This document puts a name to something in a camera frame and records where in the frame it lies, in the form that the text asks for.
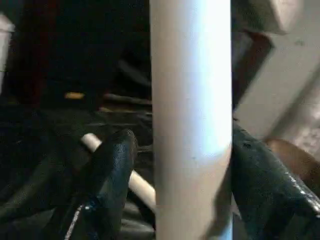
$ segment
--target white pipe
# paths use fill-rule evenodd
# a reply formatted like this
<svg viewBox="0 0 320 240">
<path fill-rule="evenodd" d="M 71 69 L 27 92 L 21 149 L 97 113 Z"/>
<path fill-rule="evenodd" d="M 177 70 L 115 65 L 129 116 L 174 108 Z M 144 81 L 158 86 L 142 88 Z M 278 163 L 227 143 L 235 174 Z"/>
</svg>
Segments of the white pipe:
<svg viewBox="0 0 320 240">
<path fill-rule="evenodd" d="M 101 140 L 93 133 L 88 133 L 81 138 L 81 141 L 88 147 L 91 152 L 95 152 L 102 144 Z M 156 192 L 155 189 L 144 180 L 135 170 L 132 171 L 129 179 L 129 188 L 134 192 L 141 201 L 144 202 L 153 212 L 156 209 Z"/>
<path fill-rule="evenodd" d="M 150 1 L 158 240 L 232 239 L 230 7 Z"/>
</svg>

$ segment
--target shiny black material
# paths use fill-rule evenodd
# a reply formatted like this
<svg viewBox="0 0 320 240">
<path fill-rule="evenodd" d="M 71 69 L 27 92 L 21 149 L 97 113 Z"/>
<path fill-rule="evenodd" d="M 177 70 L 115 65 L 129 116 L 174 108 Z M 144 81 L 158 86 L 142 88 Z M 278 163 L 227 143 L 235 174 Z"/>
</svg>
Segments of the shiny black material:
<svg viewBox="0 0 320 240">
<path fill-rule="evenodd" d="M 114 133 L 101 144 L 76 180 L 71 203 L 55 210 L 41 239 L 116 239 L 136 153 L 130 130 Z"/>
<path fill-rule="evenodd" d="M 0 111 L 0 213 L 5 213 L 2 215 L 4 217 L 0 218 L 0 239 L 39 239 L 40 235 L 46 232 L 44 228 L 49 228 L 48 223 L 54 222 L 54 213 L 59 217 L 59 211 L 64 211 L 61 209 L 70 210 L 69 217 L 65 216 L 66 221 L 61 221 L 62 225 L 67 223 L 67 220 L 76 212 L 77 208 L 71 205 L 79 207 L 83 203 L 100 203 L 101 199 L 97 201 L 97 197 L 87 194 L 89 198 L 85 198 L 77 193 L 79 189 L 89 187 L 88 181 L 80 180 L 85 175 L 89 176 L 86 174 L 86 169 L 97 170 L 88 163 L 93 159 L 101 158 L 102 161 L 103 158 L 105 161 L 112 158 L 112 156 L 108 158 L 106 155 L 109 153 L 105 151 L 108 149 L 106 145 L 111 144 L 113 133 L 129 128 L 134 132 L 140 146 L 152 144 L 152 119 L 143 113 L 47 111 L 1 106 Z M 94 133 L 104 142 L 104 147 L 99 148 L 96 154 L 89 152 L 80 143 L 80 138 L 86 133 Z M 152 153 L 144 152 L 134 161 L 134 169 L 151 184 L 153 183 L 152 156 Z M 41 171 L 38 171 L 37 178 L 33 178 L 35 181 L 33 187 L 26 185 L 31 183 L 29 179 L 32 179 L 32 176 L 36 176 L 35 170 L 38 168 Z M 123 185 L 128 184 L 126 171 L 130 167 L 115 164 L 112 169 L 118 169 L 121 173 L 111 172 L 111 176 L 123 175 L 124 178 L 113 177 L 117 184 L 109 182 L 111 185 L 101 185 L 102 190 L 99 191 L 99 186 L 94 190 L 100 193 L 100 197 L 113 198 L 116 201 L 110 201 L 108 205 L 112 206 L 110 223 L 107 218 L 101 218 L 107 225 L 114 221 L 110 227 L 110 234 L 114 234 L 119 227 L 119 218 L 122 213 L 122 202 L 119 199 L 122 200 L 122 195 L 127 191 Z M 88 178 L 88 180 L 96 181 L 97 179 Z M 106 190 L 107 187 L 110 187 L 109 195 L 104 194 L 104 189 Z M 14 193 L 18 194 L 23 189 L 28 191 L 20 195 L 20 201 L 14 201 L 15 205 L 12 208 L 2 208 Z M 79 222 L 76 226 L 87 230 L 81 238 L 78 238 L 85 240 L 92 237 L 87 233 L 97 229 L 92 227 L 88 217 L 85 218 L 88 214 L 84 210 L 86 209 L 82 209 L 81 214 L 78 215 Z M 153 240 L 155 238 L 154 222 L 153 213 L 129 191 L 118 239 Z M 51 234 L 53 233 L 57 233 L 57 228 L 52 230 Z"/>
<path fill-rule="evenodd" d="M 320 200 L 266 147 L 233 125 L 232 191 L 252 239 L 278 239 L 294 214 L 316 220 Z"/>
</svg>

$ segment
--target white pvc pipe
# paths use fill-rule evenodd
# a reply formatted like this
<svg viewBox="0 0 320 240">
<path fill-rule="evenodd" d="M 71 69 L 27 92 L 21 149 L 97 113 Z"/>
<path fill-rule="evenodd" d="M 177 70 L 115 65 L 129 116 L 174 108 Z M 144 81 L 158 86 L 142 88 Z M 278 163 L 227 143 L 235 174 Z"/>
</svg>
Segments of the white pvc pipe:
<svg viewBox="0 0 320 240">
<path fill-rule="evenodd" d="M 93 133 L 88 133 L 81 138 L 81 141 L 88 147 L 91 152 L 97 150 L 102 144 L 101 140 Z M 129 179 L 129 188 L 134 192 L 141 201 L 144 202 L 153 212 L 156 209 L 156 192 L 155 189 L 144 180 L 135 170 L 132 171 Z"/>
<path fill-rule="evenodd" d="M 157 239 L 232 239 L 230 1 L 151 0 L 150 27 Z"/>
</svg>

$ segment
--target white panel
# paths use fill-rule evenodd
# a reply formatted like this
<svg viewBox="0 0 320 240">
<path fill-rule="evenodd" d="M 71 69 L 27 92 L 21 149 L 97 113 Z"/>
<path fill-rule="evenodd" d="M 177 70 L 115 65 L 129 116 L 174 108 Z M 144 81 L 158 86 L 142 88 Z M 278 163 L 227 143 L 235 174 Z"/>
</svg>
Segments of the white panel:
<svg viewBox="0 0 320 240">
<path fill-rule="evenodd" d="M 253 136 L 269 134 L 318 68 L 319 9 L 319 0 L 306 1 L 303 16 L 290 34 L 269 34 L 275 49 L 235 113 L 240 125 Z"/>
</svg>

